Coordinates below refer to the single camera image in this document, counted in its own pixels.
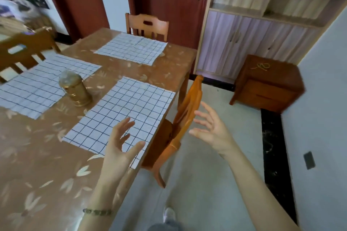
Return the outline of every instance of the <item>dining table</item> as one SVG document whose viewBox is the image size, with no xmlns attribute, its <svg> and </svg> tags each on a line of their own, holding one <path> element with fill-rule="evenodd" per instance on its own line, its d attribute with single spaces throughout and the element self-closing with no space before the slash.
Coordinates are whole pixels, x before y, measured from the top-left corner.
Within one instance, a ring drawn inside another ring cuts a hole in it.
<svg viewBox="0 0 347 231">
<path fill-rule="evenodd" d="M 182 103 L 196 49 L 168 43 L 152 66 L 94 53 L 120 33 L 102 28 L 61 52 L 101 66 L 84 81 L 93 97 L 88 105 L 75 107 L 65 95 L 37 119 L 0 107 L 1 230 L 77 230 L 103 158 L 63 137 L 123 76 L 175 92 L 178 104 Z M 121 180 L 113 200 L 114 214 L 140 170 L 141 161 L 136 169 L 129 168 Z"/>
</svg>

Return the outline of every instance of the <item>white shoe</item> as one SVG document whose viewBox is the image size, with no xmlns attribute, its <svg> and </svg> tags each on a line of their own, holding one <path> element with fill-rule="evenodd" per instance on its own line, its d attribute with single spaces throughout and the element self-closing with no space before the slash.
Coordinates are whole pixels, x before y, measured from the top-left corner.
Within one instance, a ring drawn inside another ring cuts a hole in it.
<svg viewBox="0 0 347 231">
<path fill-rule="evenodd" d="M 164 213 L 163 213 L 163 221 L 164 221 L 164 223 L 168 219 L 176 220 L 176 213 L 175 213 L 175 211 L 171 207 L 166 207 L 164 209 Z"/>
</svg>

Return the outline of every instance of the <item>orange wooden chair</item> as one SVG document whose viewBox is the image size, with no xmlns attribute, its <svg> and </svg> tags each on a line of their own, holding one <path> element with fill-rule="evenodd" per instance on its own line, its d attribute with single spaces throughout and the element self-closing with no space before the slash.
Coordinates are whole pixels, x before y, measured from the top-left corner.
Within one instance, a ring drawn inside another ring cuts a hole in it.
<svg viewBox="0 0 347 231">
<path fill-rule="evenodd" d="M 127 24 L 127 33 L 132 33 L 135 36 L 144 36 L 149 39 L 157 39 L 157 35 L 161 34 L 164 36 L 164 41 L 167 41 L 169 22 L 161 21 L 155 16 L 139 14 L 137 16 L 125 13 L 125 20 Z"/>
<path fill-rule="evenodd" d="M 18 45 L 24 45 L 25 48 L 14 54 L 8 50 Z M 24 67 L 30 69 L 38 64 L 32 57 L 36 54 L 41 60 L 45 60 L 44 55 L 41 53 L 43 50 L 54 49 L 59 53 L 60 49 L 56 45 L 48 29 L 41 28 L 32 35 L 18 33 L 12 37 L 0 42 L 0 71 L 10 67 L 18 74 L 23 71 L 16 65 L 20 62 Z M 0 84 L 5 83 L 6 80 L 0 76 Z"/>
<path fill-rule="evenodd" d="M 167 119 L 163 121 L 142 162 L 142 168 L 153 172 L 154 178 L 162 188 L 165 188 L 166 184 L 159 170 L 167 159 L 181 146 L 180 140 L 187 132 L 195 117 L 194 111 L 200 105 L 202 97 L 201 83 L 203 79 L 204 77 L 201 75 L 196 77 L 182 104 L 178 108 L 173 123 Z"/>
</svg>

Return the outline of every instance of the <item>gray pants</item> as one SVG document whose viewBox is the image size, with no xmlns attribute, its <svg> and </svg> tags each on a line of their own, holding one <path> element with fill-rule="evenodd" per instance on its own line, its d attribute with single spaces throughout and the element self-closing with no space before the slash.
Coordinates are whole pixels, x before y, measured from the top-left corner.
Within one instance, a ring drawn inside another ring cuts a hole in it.
<svg viewBox="0 0 347 231">
<path fill-rule="evenodd" d="M 165 223 L 152 225 L 147 231 L 183 231 L 183 228 L 176 220 L 168 219 Z"/>
</svg>

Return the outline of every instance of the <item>drawer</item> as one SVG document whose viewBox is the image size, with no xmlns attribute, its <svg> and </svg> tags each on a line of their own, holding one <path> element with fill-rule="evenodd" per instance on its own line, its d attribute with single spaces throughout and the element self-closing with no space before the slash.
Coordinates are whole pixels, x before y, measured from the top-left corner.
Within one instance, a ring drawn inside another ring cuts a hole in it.
<svg viewBox="0 0 347 231">
<path fill-rule="evenodd" d="M 266 109 L 275 112 L 281 112 L 287 106 L 284 102 L 276 101 L 245 90 L 240 93 L 237 100 L 257 109 Z"/>
<path fill-rule="evenodd" d="M 243 90 L 284 103 L 289 103 L 297 95 L 294 91 L 268 85 L 256 80 L 248 80 Z"/>
</svg>

